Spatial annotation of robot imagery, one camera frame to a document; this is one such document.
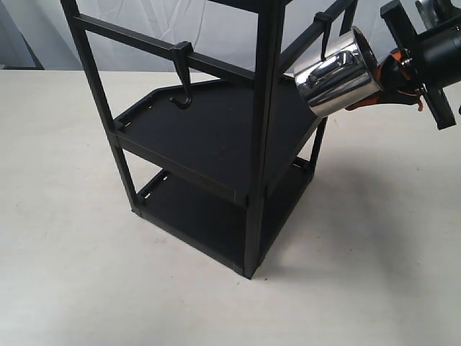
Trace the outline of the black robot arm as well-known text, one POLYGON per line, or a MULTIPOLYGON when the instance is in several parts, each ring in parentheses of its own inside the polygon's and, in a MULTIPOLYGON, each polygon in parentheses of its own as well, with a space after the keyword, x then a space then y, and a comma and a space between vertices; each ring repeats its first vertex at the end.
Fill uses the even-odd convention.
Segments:
POLYGON ((397 47, 373 71, 381 90, 348 106, 429 107, 437 128, 456 125, 444 88, 460 82, 460 8, 451 1, 416 1, 426 30, 418 33, 400 1, 380 8, 397 47))

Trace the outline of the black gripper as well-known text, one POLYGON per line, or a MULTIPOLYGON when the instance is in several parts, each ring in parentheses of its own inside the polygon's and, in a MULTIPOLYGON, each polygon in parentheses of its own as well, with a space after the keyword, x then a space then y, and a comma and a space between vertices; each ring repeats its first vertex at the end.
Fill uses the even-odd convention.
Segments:
POLYGON ((455 114, 443 88, 455 83, 455 5, 451 1, 416 1, 426 30, 418 34, 400 1, 380 9, 398 48, 375 69, 378 81, 412 81, 413 85, 368 91, 345 110, 374 105, 416 106, 423 95, 439 129, 455 125, 455 114))

